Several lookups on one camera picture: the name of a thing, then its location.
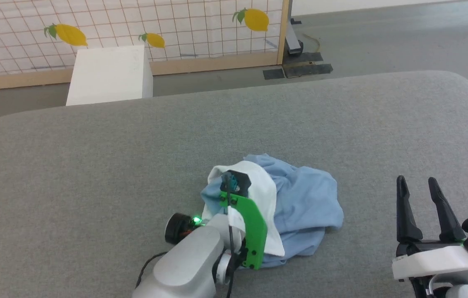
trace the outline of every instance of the white wall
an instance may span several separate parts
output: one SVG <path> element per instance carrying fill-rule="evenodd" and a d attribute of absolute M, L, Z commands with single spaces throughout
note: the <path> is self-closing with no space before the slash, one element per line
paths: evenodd
<path fill-rule="evenodd" d="M 305 15 L 336 11 L 361 10 L 385 6 L 398 6 L 448 0 L 291 0 L 293 10 L 291 15 Z"/>

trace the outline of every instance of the black cable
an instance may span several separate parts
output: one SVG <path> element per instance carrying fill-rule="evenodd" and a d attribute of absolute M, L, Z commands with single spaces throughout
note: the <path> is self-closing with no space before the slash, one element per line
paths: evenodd
<path fill-rule="evenodd" d="M 141 281 L 142 281 L 142 275 L 144 274 L 144 270 L 147 266 L 147 264 L 149 264 L 152 260 L 160 257 L 160 256 L 163 256 L 165 255 L 166 253 L 168 253 L 167 251 L 165 252 L 161 252 L 161 253 L 157 253 L 156 255 L 154 255 L 153 257 L 149 258 L 149 260 L 147 260 L 144 264 L 144 266 L 142 267 L 142 270 L 140 270 L 140 274 L 138 276 L 138 281 L 136 281 L 136 287 L 135 288 L 138 288 L 138 286 L 140 285 Z"/>
<path fill-rule="evenodd" d="M 230 176 L 227 174 L 225 177 L 225 188 L 227 189 L 227 206 L 230 207 Z M 232 258 L 232 264 L 236 263 L 234 254 L 234 237 L 232 236 L 232 226 L 229 223 L 229 236 L 230 236 L 230 256 Z M 229 290 L 227 291 L 227 298 L 230 298 L 230 294 L 232 293 L 232 284 L 234 283 L 234 270 L 236 268 L 232 268 L 232 272 L 230 273 L 230 281 L 229 281 Z"/>

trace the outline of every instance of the wooden frame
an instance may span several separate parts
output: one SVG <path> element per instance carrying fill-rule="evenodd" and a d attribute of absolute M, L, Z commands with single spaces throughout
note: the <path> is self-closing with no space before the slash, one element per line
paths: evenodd
<path fill-rule="evenodd" d="M 153 75 L 281 65 L 285 47 L 285 30 L 288 22 L 287 16 L 289 1 L 290 0 L 283 0 L 278 52 L 248 53 L 242 55 L 226 55 L 219 58 L 151 62 L 151 71 Z M 72 79 L 72 69 L 0 75 L 0 89 L 70 83 L 70 79 Z"/>

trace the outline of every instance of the wooden panel base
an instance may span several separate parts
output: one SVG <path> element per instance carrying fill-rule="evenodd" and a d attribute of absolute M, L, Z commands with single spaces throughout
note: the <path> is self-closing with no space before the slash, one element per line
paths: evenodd
<path fill-rule="evenodd" d="M 151 62 L 153 75 L 231 70 L 233 68 L 276 65 L 277 52 L 229 55 L 219 58 L 200 58 Z M 0 89 L 70 83 L 72 70 L 49 70 L 13 75 L 0 75 Z"/>

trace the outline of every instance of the white box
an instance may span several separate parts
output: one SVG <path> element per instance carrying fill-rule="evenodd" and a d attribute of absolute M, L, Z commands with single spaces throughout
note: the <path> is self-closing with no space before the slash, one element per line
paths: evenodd
<path fill-rule="evenodd" d="M 67 106 L 153 97 L 144 46 L 77 51 Z"/>

